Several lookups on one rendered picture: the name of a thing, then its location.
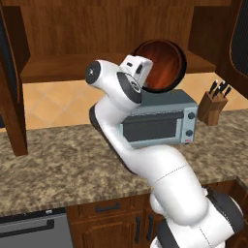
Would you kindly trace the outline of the open wooden wall cabinet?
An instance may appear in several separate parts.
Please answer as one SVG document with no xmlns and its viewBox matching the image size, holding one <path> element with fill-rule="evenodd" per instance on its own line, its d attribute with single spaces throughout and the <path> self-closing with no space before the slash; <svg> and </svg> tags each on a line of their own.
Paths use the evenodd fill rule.
<svg viewBox="0 0 248 248">
<path fill-rule="evenodd" d="M 21 13 L 30 58 L 25 82 L 84 78 L 97 58 L 119 63 L 142 43 L 168 39 L 186 53 L 189 73 L 212 72 L 213 62 L 190 45 L 194 11 L 225 10 L 232 0 L 33 0 Z"/>
</svg>

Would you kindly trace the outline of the wooden drawer front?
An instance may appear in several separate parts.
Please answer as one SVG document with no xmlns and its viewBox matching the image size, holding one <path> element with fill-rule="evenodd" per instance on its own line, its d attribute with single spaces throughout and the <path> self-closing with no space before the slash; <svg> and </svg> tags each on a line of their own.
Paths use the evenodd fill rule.
<svg viewBox="0 0 248 248">
<path fill-rule="evenodd" d="M 94 218 L 114 213 L 121 213 L 133 207 L 131 198 L 121 198 L 108 201 L 97 201 L 81 204 L 77 207 L 77 217 L 79 219 Z"/>
</svg>

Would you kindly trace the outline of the large dark bowl reddish inside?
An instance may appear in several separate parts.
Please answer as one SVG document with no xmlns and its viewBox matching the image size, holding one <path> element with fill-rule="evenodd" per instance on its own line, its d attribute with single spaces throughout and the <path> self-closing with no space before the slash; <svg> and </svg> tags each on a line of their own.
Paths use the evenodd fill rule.
<svg viewBox="0 0 248 248">
<path fill-rule="evenodd" d="M 182 48 L 169 40 L 149 40 L 139 45 L 132 54 L 153 62 L 153 67 L 143 86 L 151 93 L 173 90 L 183 80 L 187 58 Z"/>
</svg>

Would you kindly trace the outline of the wooden base cupboard door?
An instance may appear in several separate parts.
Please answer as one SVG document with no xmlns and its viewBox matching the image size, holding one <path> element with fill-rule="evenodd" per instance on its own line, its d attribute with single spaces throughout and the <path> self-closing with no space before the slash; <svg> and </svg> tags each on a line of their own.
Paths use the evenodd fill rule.
<svg viewBox="0 0 248 248">
<path fill-rule="evenodd" d="M 135 243 L 136 217 L 140 217 L 139 244 Z M 79 229 L 81 248 L 141 248 L 142 213 L 114 215 L 89 221 Z"/>
<path fill-rule="evenodd" d="M 158 231 L 158 226 L 159 223 L 164 219 L 162 215 L 159 215 L 155 213 L 150 207 L 146 207 L 145 210 L 145 217 L 144 217 L 144 248 L 149 248 L 152 240 L 155 238 L 157 231 Z M 152 229 L 152 236 L 151 240 L 147 241 L 146 240 L 146 235 L 148 231 L 148 215 L 153 214 L 153 229 Z"/>
</svg>

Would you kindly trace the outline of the grey dishwasher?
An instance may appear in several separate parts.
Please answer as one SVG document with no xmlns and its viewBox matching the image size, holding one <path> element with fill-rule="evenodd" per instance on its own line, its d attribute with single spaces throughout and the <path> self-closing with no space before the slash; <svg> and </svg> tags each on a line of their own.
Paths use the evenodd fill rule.
<svg viewBox="0 0 248 248">
<path fill-rule="evenodd" d="M 44 226 L 52 230 L 0 238 L 0 248 L 74 248 L 65 207 L 0 217 L 0 233 Z"/>
</svg>

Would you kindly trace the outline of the grey toaster oven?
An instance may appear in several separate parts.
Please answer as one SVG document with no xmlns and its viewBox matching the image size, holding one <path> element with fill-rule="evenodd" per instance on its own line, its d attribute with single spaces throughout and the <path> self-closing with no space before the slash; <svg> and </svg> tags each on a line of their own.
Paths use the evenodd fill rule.
<svg viewBox="0 0 248 248">
<path fill-rule="evenodd" d="M 190 143 L 194 140 L 198 104 L 183 90 L 150 93 L 142 91 L 141 105 L 132 115 L 184 112 L 184 118 L 138 123 L 121 123 L 119 132 L 134 147 Z"/>
</svg>

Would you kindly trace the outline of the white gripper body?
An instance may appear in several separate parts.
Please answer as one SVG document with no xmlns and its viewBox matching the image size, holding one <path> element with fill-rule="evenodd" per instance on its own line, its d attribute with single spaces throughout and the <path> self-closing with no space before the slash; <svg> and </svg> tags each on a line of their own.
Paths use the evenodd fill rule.
<svg viewBox="0 0 248 248">
<path fill-rule="evenodd" d="M 145 85 L 146 80 L 149 76 L 149 73 L 150 73 L 152 67 L 153 67 L 153 62 L 151 60 L 146 59 L 143 62 L 143 68 L 142 68 L 142 72 L 141 72 L 141 76 L 140 76 L 141 85 Z"/>
</svg>

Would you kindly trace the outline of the wooden cabinet door dark panel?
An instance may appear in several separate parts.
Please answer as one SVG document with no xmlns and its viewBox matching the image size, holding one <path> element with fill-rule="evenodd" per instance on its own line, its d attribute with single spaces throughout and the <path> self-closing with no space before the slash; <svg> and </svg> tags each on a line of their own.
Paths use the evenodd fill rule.
<svg viewBox="0 0 248 248">
<path fill-rule="evenodd" d="M 248 0 L 232 0 L 229 22 L 216 73 L 248 99 Z"/>
<path fill-rule="evenodd" d="M 30 58 L 21 9 L 0 0 L 0 126 L 16 156 L 28 154 L 21 72 Z"/>
</svg>

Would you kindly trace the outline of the wooden knife block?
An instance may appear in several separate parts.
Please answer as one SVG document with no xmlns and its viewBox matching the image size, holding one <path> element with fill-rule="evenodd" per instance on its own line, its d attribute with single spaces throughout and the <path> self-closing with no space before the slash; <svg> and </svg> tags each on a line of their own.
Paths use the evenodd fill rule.
<svg viewBox="0 0 248 248">
<path fill-rule="evenodd" d="M 198 119 L 207 126 L 215 126 L 218 124 L 219 115 L 228 99 L 219 93 L 217 96 L 205 92 L 198 107 Z"/>
</svg>

